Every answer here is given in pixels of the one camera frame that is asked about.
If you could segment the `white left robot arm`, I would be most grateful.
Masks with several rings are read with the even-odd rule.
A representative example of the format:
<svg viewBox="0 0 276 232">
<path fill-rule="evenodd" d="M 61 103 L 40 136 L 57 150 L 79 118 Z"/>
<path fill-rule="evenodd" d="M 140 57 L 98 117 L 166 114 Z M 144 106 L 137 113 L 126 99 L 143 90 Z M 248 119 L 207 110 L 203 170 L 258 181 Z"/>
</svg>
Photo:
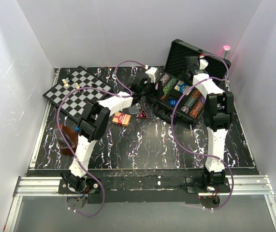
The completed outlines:
<svg viewBox="0 0 276 232">
<path fill-rule="evenodd" d="M 111 97 L 95 101 L 89 100 L 82 109 L 77 126 L 76 144 L 74 148 L 68 143 L 63 129 L 60 127 L 57 119 L 57 129 L 60 136 L 74 156 L 73 162 L 66 174 L 61 174 L 62 179 L 68 185 L 69 189 L 75 193 L 81 193 L 86 188 L 84 176 L 90 176 L 102 188 L 103 185 L 94 175 L 88 171 L 89 160 L 95 144 L 103 137 L 106 132 L 109 117 L 124 109 L 135 105 L 142 96 L 152 94 L 157 81 L 155 68 L 152 67 L 140 76 L 136 76 L 133 83 L 127 87 L 123 86 L 123 91 L 117 94 L 94 87 L 83 87 L 82 90 L 97 90 L 106 93 Z"/>
</svg>

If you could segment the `blue white card deck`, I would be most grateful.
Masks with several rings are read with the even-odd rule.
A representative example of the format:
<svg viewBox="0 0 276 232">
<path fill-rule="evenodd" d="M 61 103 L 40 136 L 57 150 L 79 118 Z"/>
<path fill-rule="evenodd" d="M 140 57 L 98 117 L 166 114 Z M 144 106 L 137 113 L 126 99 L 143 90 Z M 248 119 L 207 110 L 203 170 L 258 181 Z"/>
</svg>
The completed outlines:
<svg viewBox="0 0 276 232">
<path fill-rule="evenodd" d="M 174 89 L 183 94 L 189 89 L 189 85 L 183 81 L 178 81 Z"/>
</svg>

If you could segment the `blue small blind button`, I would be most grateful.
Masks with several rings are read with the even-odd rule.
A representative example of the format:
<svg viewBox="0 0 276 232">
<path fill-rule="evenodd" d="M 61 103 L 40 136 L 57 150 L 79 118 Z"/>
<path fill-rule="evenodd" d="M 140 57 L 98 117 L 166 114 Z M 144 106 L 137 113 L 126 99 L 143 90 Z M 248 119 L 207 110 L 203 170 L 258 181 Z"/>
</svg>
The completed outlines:
<svg viewBox="0 0 276 232">
<path fill-rule="evenodd" d="M 169 104 L 173 107 L 175 107 L 178 104 L 178 100 L 177 99 L 170 99 L 169 100 Z"/>
</svg>

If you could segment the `black poker chip case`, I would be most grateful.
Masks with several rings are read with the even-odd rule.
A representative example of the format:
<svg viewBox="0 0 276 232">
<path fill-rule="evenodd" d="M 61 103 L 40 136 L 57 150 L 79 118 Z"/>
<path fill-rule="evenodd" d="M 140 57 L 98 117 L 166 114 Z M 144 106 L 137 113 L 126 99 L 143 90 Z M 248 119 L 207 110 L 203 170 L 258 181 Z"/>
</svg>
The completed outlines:
<svg viewBox="0 0 276 232">
<path fill-rule="evenodd" d="M 171 123 L 181 119 L 196 124 L 203 117 L 213 130 L 228 129 L 233 121 L 233 94 L 219 88 L 231 62 L 190 45 L 172 41 L 164 73 L 156 79 L 147 100 L 155 104 L 158 117 Z"/>
</svg>

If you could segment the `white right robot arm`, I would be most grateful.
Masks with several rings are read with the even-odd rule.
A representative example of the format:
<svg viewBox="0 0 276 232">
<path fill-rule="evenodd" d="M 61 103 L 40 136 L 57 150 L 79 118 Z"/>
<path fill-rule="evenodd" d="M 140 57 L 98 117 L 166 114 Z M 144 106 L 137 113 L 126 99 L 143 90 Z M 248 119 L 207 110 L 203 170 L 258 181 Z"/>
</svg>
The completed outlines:
<svg viewBox="0 0 276 232">
<path fill-rule="evenodd" d="M 233 94 L 225 92 L 204 70 L 206 60 L 200 56 L 185 58 L 184 77 L 191 81 L 205 98 L 203 121 L 208 131 L 208 156 L 202 175 L 202 187 L 213 192 L 225 183 L 224 147 L 233 119 Z"/>
</svg>

